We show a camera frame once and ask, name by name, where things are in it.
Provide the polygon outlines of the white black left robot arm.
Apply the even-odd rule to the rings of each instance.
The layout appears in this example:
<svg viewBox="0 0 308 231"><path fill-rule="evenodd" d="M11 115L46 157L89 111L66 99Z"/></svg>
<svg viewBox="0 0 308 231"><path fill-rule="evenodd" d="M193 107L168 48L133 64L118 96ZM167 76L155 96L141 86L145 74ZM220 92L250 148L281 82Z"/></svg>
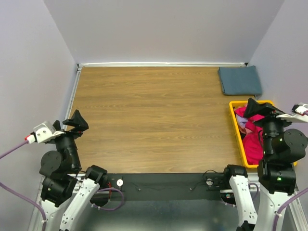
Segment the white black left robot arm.
<svg viewBox="0 0 308 231"><path fill-rule="evenodd" d="M45 231L72 231L91 198L107 184L107 170L92 165L77 193L73 193L79 182L76 176L82 170L75 140L88 129L79 110L63 122L44 122L35 129L37 143L54 144L56 148L46 152L40 162Z"/></svg>

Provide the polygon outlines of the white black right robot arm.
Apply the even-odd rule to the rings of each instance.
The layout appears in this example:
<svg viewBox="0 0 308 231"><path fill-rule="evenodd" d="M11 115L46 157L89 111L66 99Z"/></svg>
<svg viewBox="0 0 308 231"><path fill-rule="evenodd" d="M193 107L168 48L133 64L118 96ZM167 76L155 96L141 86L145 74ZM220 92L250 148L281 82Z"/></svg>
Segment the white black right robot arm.
<svg viewBox="0 0 308 231"><path fill-rule="evenodd" d="M255 122L262 128L263 157L257 167L260 183L260 203L255 210L249 191L248 174L244 167L227 165L221 177L222 185L232 189L238 212L239 231L280 231L285 208L303 190L294 194L296 173L294 162L306 155L308 139L297 129L287 129L292 123L307 123L307 104L296 104L292 113L286 114L270 103L258 103L248 99L245 117L261 115Z"/></svg>

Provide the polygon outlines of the teal blue t-shirt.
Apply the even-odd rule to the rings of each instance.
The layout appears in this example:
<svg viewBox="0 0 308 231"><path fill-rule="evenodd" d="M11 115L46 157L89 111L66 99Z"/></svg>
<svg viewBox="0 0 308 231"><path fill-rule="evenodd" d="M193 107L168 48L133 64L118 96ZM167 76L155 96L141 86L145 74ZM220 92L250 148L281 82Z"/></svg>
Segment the teal blue t-shirt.
<svg viewBox="0 0 308 231"><path fill-rule="evenodd" d="M218 69L224 95L262 95L262 87L255 66L220 67Z"/></svg>

